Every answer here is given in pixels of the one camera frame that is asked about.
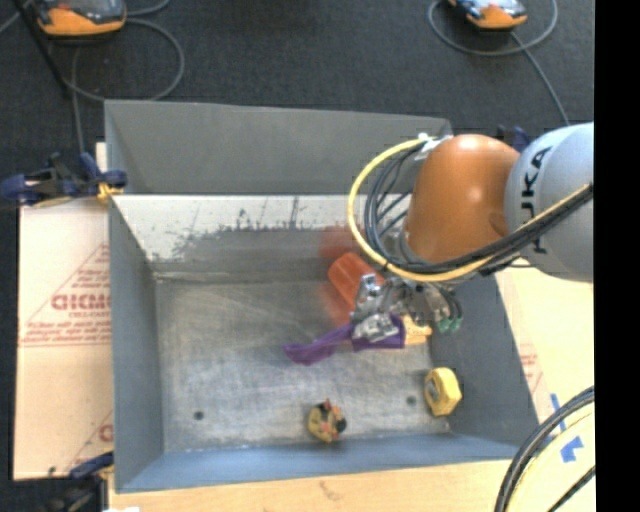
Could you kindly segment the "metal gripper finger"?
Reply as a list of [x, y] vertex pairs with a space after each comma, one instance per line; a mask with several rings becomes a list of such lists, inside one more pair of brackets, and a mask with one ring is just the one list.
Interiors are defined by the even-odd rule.
[[383, 295], [384, 289], [378, 282], [377, 275], [374, 273], [363, 275], [354, 299], [354, 310], [351, 312], [351, 320], [364, 321], [372, 315], [382, 313]]
[[355, 324], [352, 339], [376, 344], [397, 337], [399, 334], [400, 328], [391, 314], [375, 313]]

